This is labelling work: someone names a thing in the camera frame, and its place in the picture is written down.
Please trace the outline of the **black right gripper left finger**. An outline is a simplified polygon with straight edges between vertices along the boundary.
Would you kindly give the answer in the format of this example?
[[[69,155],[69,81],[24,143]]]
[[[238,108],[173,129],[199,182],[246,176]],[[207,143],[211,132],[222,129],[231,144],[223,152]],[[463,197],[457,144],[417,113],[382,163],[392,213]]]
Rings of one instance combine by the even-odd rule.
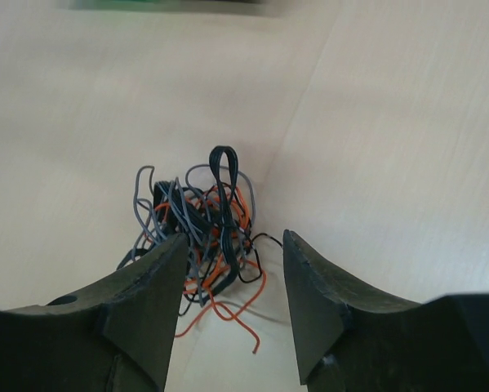
[[[161,391],[188,246],[171,236],[47,305],[0,310],[0,391]]]

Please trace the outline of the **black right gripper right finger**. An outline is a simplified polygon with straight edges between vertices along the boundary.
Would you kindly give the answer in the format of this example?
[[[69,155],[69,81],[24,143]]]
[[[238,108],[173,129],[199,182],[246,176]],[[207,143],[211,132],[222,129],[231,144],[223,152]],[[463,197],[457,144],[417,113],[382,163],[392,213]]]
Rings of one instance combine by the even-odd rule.
[[[489,391],[489,293],[424,304],[384,292],[283,234],[300,383],[310,391]]]

